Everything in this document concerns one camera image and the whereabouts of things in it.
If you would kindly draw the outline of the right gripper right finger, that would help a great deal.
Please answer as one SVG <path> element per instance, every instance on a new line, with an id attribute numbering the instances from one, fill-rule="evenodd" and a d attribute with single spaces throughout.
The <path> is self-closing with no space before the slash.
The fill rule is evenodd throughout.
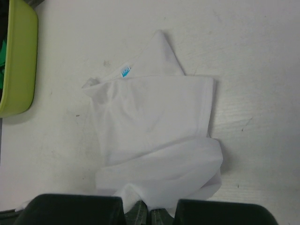
<path id="1" fill-rule="evenodd" d="M 151 225 L 172 225 L 174 218 L 169 215 L 166 209 L 151 211 Z"/>

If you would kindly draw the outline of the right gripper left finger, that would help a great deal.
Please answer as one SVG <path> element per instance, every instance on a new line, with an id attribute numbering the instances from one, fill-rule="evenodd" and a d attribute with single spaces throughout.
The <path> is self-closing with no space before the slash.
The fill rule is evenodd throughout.
<path id="1" fill-rule="evenodd" d="M 143 201 L 138 201 L 130 211 L 125 213 L 127 225 L 145 225 L 147 223 L 147 206 Z"/>

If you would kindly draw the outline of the white t shirt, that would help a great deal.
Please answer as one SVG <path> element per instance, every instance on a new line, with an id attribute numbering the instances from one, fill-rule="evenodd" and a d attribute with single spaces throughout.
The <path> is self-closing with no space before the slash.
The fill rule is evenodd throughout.
<path id="1" fill-rule="evenodd" d="M 215 81 L 185 75 L 162 31 L 138 58 L 82 90 L 104 159 L 99 195 L 120 197 L 125 212 L 142 201 L 174 214 L 178 200 L 219 190 L 223 154 L 209 136 Z"/>

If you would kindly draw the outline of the lime green plastic basket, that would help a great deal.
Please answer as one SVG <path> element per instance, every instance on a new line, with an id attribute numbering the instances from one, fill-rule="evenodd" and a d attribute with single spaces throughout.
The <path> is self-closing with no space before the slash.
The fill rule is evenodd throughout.
<path id="1" fill-rule="evenodd" d="M 0 101 L 2 118 L 30 107 L 35 89 L 38 16 L 23 0 L 11 0 L 8 11 L 7 51 Z"/>

